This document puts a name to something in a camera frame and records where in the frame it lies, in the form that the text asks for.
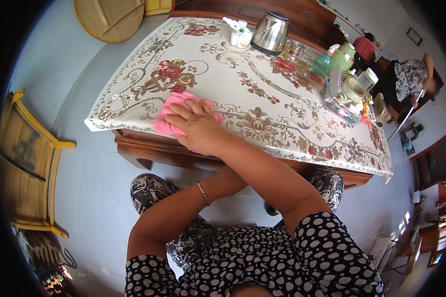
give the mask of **small box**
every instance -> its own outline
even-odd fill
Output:
[[[377,121],[377,123],[380,123],[381,126],[390,121],[391,116],[388,113],[385,99],[383,98],[383,95],[381,93],[378,93],[378,95],[373,100],[373,110],[375,112],[375,120]]]

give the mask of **shoe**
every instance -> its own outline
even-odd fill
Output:
[[[269,205],[269,203],[267,203],[267,202],[264,202],[264,209],[266,209],[266,212],[268,213],[268,215],[273,216],[273,217],[280,214],[279,211],[275,210],[274,207]]]

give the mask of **stainless steel kettle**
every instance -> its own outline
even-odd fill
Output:
[[[258,51],[277,56],[286,44],[289,19],[280,12],[270,11],[259,21],[251,45]]]

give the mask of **picture frame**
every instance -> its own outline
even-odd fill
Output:
[[[417,46],[419,46],[423,41],[421,36],[415,30],[413,30],[413,28],[410,28],[408,32],[406,32],[406,35],[408,35],[408,37],[410,37]]]

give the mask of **floral tablecloth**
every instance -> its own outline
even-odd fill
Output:
[[[221,20],[170,18],[122,63],[85,123],[155,133],[170,92],[185,90],[212,101],[226,130],[274,156],[393,175],[382,129],[351,127],[322,106],[323,79],[310,69],[320,51],[306,45],[299,61],[268,56],[230,45],[231,30]]]

